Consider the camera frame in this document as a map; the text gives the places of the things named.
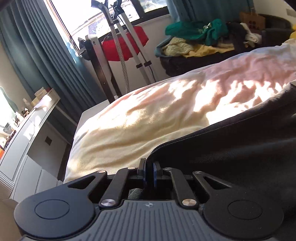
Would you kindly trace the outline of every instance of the mattress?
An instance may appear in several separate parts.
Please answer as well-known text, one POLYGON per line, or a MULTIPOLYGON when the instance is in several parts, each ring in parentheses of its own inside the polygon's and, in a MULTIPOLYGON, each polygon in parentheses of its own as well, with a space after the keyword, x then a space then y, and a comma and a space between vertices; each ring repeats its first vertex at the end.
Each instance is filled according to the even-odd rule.
POLYGON ((137 167, 158 145, 252 108, 296 79, 295 63, 290 39, 122 96, 77 131, 65 182, 137 167))

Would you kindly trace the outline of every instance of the bedding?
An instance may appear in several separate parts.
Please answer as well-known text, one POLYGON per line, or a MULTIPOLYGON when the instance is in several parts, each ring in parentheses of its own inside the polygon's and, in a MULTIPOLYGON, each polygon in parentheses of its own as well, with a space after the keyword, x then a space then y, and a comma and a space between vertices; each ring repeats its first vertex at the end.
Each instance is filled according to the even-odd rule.
POLYGON ((77 131, 65 182, 137 167, 158 145, 252 108, 296 79, 295 63, 290 39, 122 96, 77 131))

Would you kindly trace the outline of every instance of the wall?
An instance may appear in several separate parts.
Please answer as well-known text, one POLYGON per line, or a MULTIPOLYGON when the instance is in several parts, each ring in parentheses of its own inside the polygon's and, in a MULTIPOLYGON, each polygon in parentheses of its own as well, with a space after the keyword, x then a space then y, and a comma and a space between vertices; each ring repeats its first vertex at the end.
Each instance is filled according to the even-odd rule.
POLYGON ((61 138, 57 131, 48 122, 45 122, 35 137, 28 156, 57 178, 66 145, 67 142, 61 138), (47 136, 52 140, 50 145, 45 142, 47 136))
POLYGON ((296 24, 296 18, 287 15, 287 8, 292 9, 284 0, 253 0, 257 13, 269 14, 287 19, 296 24))
MULTIPOLYGON (((144 29, 146 35, 149 38, 149 41, 147 42, 144 48, 146 50, 146 53, 150 57, 150 60, 152 61, 152 65, 158 75, 159 80, 167 79, 169 78, 169 76, 165 73, 164 68, 161 66, 159 58, 155 57, 154 49, 161 41, 163 41, 166 38, 165 27, 171 23, 171 16, 165 15, 140 23, 138 25, 144 29)), ((120 62, 110 61, 109 63, 121 92, 125 94, 124 78, 120 62)), ((86 64, 86 67, 93 75, 95 75, 94 69, 91 64, 86 64)), ((146 85, 143 76, 141 75, 140 71, 136 68, 136 63, 133 58, 130 58, 128 61, 126 61, 126 68, 128 72, 131 91, 146 85)))
POLYGON ((13 208, 0 201, 0 241, 17 241, 20 232, 13 218, 13 208))
POLYGON ((19 110, 26 107, 23 98, 31 101, 29 95, 20 82, 17 74, 15 73, 9 58, 6 55, 3 46, 0 43, 0 86, 2 86, 7 93, 8 97, 16 103, 19 110))

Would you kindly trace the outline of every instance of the red cloth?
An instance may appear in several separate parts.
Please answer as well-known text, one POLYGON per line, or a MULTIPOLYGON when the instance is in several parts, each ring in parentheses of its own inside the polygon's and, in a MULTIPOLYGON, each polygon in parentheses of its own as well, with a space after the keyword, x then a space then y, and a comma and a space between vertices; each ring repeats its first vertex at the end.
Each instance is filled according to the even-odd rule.
MULTIPOLYGON (((135 26, 133 28, 136 31, 142 45, 145 46, 149 39, 148 39, 147 35, 145 34, 143 28, 139 27, 139 26, 135 26)), ((139 54, 140 50, 129 32, 127 33, 127 37, 130 40, 136 53, 139 54)), ((124 39, 122 38, 122 36, 119 36, 118 40, 119 40, 119 43, 120 43, 120 46, 122 49, 124 60, 127 61, 129 58, 132 58, 133 56, 132 56, 128 46, 126 45, 124 39)), ((120 61, 117 50, 116 50, 114 39, 104 40, 102 43, 102 48, 103 48, 104 54, 106 56, 106 59, 108 61, 120 61)))

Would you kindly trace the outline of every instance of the orange object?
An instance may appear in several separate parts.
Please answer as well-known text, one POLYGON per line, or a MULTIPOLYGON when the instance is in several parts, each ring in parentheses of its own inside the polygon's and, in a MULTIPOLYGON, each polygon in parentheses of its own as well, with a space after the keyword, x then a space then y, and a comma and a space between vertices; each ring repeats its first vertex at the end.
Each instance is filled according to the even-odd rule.
POLYGON ((0 158, 2 158, 3 154, 4 154, 4 150, 0 149, 0 158))

